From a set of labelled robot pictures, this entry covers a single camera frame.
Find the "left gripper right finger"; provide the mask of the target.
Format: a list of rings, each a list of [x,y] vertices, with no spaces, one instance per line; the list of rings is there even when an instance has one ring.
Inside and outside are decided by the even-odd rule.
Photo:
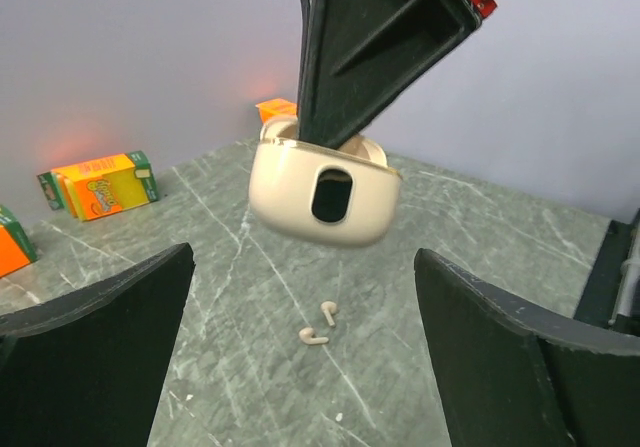
[[[638,337],[547,310],[429,249],[414,271],[452,445],[638,445]]]

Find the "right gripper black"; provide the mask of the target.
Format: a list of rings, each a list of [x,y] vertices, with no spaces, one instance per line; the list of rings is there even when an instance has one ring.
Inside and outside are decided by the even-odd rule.
[[[330,149],[365,129],[497,8],[495,0],[300,3],[298,138]]]

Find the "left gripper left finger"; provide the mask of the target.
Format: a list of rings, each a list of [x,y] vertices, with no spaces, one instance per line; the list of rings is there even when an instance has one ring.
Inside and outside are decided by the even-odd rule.
[[[146,445],[193,274],[180,243],[2,315],[2,445]]]

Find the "pink earbud charging case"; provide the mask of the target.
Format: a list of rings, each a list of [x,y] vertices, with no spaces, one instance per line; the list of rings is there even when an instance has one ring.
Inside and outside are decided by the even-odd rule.
[[[255,217],[285,236],[347,248],[368,247],[395,217],[401,174],[376,142],[356,135],[337,150],[296,138],[294,116],[260,130],[248,198]]]

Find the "pink earbud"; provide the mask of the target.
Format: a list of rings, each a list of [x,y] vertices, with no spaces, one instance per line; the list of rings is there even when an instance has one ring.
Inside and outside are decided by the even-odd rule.
[[[312,327],[302,328],[299,331],[298,336],[305,345],[324,345],[329,342],[328,337],[317,336],[315,330]]]
[[[332,328],[336,326],[334,316],[338,313],[338,306],[333,301],[325,301],[321,303],[321,311],[328,323]]]

